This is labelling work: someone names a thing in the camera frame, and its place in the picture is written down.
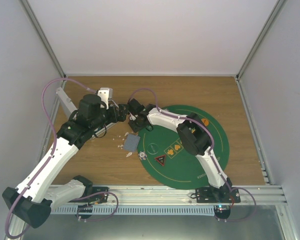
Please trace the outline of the clear round dealer button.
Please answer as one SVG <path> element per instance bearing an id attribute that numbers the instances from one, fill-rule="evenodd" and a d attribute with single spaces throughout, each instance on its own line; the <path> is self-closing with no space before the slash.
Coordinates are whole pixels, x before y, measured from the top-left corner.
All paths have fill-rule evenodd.
<path id="1" fill-rule="evenodd" d="M 155 143 L 150 143 L 147 146 L 147 151 L 150 155 L 156 155 L 159 152 L 159 146 Z"/>

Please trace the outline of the black red triangular all-in button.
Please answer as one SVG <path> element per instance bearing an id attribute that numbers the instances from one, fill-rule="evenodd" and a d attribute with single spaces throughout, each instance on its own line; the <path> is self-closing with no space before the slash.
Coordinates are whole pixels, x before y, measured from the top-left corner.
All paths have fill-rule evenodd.
<path id="1" fill-rule="evenodd" d="M 160 155 L 160 156 L 157 156 L 157 157 L 155 157 L 154 158 L 155 159 L 155 161 L 157 162 L 157 163 L 159 163 L 161 166 L 165 166 L 165 163 L 166 163 L 166 155 L 164 154 L 164 155 Z"/>

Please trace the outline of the orange big blind button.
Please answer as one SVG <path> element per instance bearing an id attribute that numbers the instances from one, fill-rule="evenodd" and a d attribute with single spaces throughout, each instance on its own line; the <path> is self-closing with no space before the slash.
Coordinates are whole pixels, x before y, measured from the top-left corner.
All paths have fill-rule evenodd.
<path id="1" fill-rule="evenodd" d="M 202 118 L 201 121 L 206 127 L 210 124 L 210 122 L 207 118 Z"/>

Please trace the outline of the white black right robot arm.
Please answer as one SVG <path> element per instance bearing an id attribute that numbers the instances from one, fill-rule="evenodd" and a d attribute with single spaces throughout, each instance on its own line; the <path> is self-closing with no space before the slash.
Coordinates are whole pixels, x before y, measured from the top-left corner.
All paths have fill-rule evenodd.
<path id="1" fill-rule="evenodd" d="M 134 132 L 149 126 L 176 132 L 183 148 L 197 158 L 205 171 L 213 200 L 222 203 L 231 196 L 232 183 L 217 161 L 214 138 L 197 114 L 177 114 L 154 104 L 143 106 L 134 98 L 129 99 L 127 105 L 134 117 L 129 121 Z"/>

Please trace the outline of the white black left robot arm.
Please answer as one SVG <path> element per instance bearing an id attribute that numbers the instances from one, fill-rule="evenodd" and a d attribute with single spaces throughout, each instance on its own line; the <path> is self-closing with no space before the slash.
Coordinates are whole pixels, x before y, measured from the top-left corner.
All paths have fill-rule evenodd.
<path id="1" fill-rule="evenodd" d="M 9 214 L 16 215 L 32 228 L 40 227 L 51 211 L 68 202 L 92 201 L 93 183 L 77 175 L 70 182 L 49 191 L 51 183 L 65 164 L 110 123 L 124 122 L 127 104 L 110 104 L 97 94 L 86 94 L 56 133 L 50 150 L 35 169 L 16 188 L 7 187 L 2 197 Z"/>

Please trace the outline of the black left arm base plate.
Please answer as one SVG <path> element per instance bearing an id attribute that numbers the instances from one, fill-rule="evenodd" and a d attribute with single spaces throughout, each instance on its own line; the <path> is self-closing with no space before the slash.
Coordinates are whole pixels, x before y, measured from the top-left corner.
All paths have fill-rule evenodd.
<path id="1" fill-rule="evenodd" d="M 108 192 L 108 191 L 109 191 L 109 187 L 107 186 L 92 186 L 84 191 L 81 198 L 93 195 L 95 193 Z M 81 200 L 71 200 L 70 203 L 106 203 L 107 198 L 108 197 L 106 193 L 101 193 Z"/>

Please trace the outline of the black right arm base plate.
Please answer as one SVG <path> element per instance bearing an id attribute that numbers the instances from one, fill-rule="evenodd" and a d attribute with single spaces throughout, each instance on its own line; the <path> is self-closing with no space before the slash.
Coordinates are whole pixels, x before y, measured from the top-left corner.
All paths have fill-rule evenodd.
<path id="1" fill-rule="evenodd" d="M 213 190 L 211 187 L 196 188 L 195 192 L 190 195 L 197 203 L 240 203 L 241 198 L 238 190 L 229 193 L 226 190 L 225 195 L 222 195 L 218 190 Z"/>

